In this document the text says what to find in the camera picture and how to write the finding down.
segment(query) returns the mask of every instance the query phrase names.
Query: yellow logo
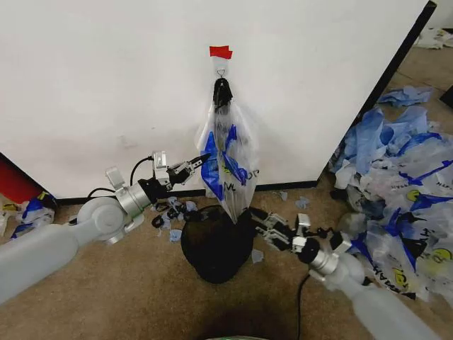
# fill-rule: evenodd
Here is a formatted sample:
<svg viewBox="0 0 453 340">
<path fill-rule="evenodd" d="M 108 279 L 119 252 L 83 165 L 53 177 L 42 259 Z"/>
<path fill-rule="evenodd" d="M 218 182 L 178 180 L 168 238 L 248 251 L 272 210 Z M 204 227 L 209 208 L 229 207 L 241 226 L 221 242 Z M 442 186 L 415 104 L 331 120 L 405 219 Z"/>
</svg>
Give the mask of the yellow logo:
<svg viewBox="0 0 453 340">
<path fill-rule="evenodd" d="M 401 287 L 407 287 L 408 286 L 408 279 L 404 275 L 404 272 L 401 269 L 398 268 L 393 268 L 394 273 L 395 273 L 395 281 L 396 284 L 401 286 Z"/>
<path fill-rule="evenodd" d="M 420 195 L 420 191 L 418 190 L 411 190 L 407 193 L 406 197 L 408 200 L 415 202 L 417 200 L 418 195 Z"/>
<path fill-rule="evenodd" d="M 448 249 L 437 248 L 432 251 L 432 260 L 438 264 L 442 263 L 445 260 L 451 260 L 452 253 Z"/>
</svg>

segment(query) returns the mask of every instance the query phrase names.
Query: plastic debris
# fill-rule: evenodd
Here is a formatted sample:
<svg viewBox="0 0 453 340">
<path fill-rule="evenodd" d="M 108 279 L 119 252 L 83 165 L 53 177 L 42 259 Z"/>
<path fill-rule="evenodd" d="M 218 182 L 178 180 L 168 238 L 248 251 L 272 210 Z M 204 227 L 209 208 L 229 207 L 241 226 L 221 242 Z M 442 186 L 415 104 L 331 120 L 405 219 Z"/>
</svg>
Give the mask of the plastic debris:
<svg viewBox="0 0 453 340">
<path fill-rule="evenodd" d="M 453 47 L 453 34 L 441 28 L 424 28 L 414 46 L 434 50 L 440 50 L 444 46 Z"/>
<path fill-rule="evenodd" d="M 161 226 L 162 230 L 170 230 L 171 229 L 171 218 L 168 216 L 167 212 L 162 214 L 162 220 L 164 220 L 164 224 Z"/>
<path fill-rule="evenodd" d="M 43 191 L 30 202 L 23 203 L 23 206 L 25 206 L 25 209 L 22 214 L 17 215 L 17 219 L 21 223 L 14 230 L 11 236 L 12 239 L 16 239 L 33 228 L 51 224 L 54 220 L 57 202 L 52 195 Z"/>
<path fill-rule="evenodd" d="M 170 230 L 170 242 L 177 243 L 181 239 L 183 231 L 180 229 L 172 229 Z"/>
<path fill-rule="evenodd" d="M 410 298 L 438 293 L 453 302 L 453 136 L 432 131 L 426 113 L 410 107 L 394 122 L 376 108 L 366 113 L 331 162 L 332 197 L 357 212 L 338 229 L 351 234 L 351 251 L 378 282 Z"/>
<path fill-rule="evenodd" d="M 432 87 L 405 86 L 395 89 L 379 98 L 378 103 L 390 103 L 392 106 L 410 106 L 418 103 L 426 103 L 430 100 Z"/>
<path fill-rule="evenodd" d="M 6 226 L 10 217 L 17 216 L 21 207 L 16 204 L 3 204 L 0 206 L 0 236 L 5 235 Z"/>
<path fill-rule="evenodd" d="M 310 204 L 310 200 L 304 196 L 300 196 L 299 200 L 297 200 L 295 203 L 299 209 L 306 209 L 307 205 Z"/>
<path fill-rule="evenodd" d="M 187 200 L 185 202 L 185 209 L 187 211 L 197 211 L 198 210 L 197 205 L 195 204 L 195 202 L 192 202 L 191 200 Z"/>
<path fill-rule="evenodd" d="M 286 200 L 288 199 L 288 193 L 286 191 L 274 191 L 274 194 L 279 195 L 279 197 L 284 202 L 286 202 Z"/>
<path fill-rule="evenodd" d="M 264 260 L 264 253 L 261 250 L 252 249 L 253 264 L 257 264 L 258 262 L 262 262 L 263 260 Z"/>
</svg>

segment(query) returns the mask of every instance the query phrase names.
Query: black cable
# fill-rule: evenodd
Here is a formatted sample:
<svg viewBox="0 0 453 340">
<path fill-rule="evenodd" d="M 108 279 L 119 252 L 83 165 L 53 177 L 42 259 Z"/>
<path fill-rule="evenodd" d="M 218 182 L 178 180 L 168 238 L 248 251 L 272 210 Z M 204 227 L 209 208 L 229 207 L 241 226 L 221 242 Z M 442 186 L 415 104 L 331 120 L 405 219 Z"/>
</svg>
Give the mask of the black cable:
<svg viewBox="0 0 453 340">
<path fill-rule="evenodd" d="M 301 322 L 301 314 L 302 314 L 302 288 L 306 281 L 310 278 L 309 274 L 306 274 L 302 281 L 300 281 L 299 287 L 297 288 L 297 338 L 296 340 L 300 340 L 301 329 L 300 329 L 300 322 Z"/>
<path fill-rule="evenodd" d="M 115 193 L 115 191 L 112 190 L 112 189 L 107 189 L 107 188 L 96 188 L 96 189 L 93 189 L 93 190 L 88 194 L 87 197 L 90 198 L 96 191 L 108 191 L 109 193 Z"/>
<path fill-rule="evenodd" d="M 139 167 L 139 165 L 143 162 L 146 162 L 146 161 L 154 161 L 154 158 L 152 156 L 148 156 L 147 158 L 143 158 L 141 160 L 139 160 L 137 162 L 137 164 L 135 164 L 134 168 L 132 169 L 132 172 L 130 173 L 130 185 L 132 186 L 132 183 L 134 181 L 134 173 L 135 173 L 135 170 L 137 170 L 137 168 Z"/>
</svg>

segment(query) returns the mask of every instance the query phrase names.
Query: pile of plastic bags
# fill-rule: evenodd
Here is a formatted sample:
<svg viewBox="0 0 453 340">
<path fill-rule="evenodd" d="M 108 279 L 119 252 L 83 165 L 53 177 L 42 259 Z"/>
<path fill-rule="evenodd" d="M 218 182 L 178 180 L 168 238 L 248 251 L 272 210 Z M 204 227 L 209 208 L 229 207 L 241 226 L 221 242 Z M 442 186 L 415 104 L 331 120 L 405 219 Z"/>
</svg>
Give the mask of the pile of plastic bags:
<svg viewBox="0 0 453 340">
<path fill-rule="evenodd" d="M 356 211 L 339 228 L 374 277 L 396 293 L 438 293 L 453 306 L 453 136 L 435 132 L 426 113 L 411 106 L 394 122 L 380 108 L 365 113 L 330 168 Z"/>
</svg>

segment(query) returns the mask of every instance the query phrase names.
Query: white partition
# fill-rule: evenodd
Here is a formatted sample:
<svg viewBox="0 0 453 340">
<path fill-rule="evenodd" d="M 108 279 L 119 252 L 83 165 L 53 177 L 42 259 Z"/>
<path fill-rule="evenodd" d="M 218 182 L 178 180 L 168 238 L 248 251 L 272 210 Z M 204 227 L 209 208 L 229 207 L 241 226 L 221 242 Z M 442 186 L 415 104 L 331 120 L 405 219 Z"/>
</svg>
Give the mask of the white partition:
<svg viewBox="0 0 453 340">
<path fill-rule="evenodd" d="M 107 186 L 112 165 L 128 177 L 153 149 L 190 159 L 208 47 L 229 45 L 260 183 L 316 180 L 425 2 L 1 0 L 1 151 L 58 198 Z"/>
</svg>

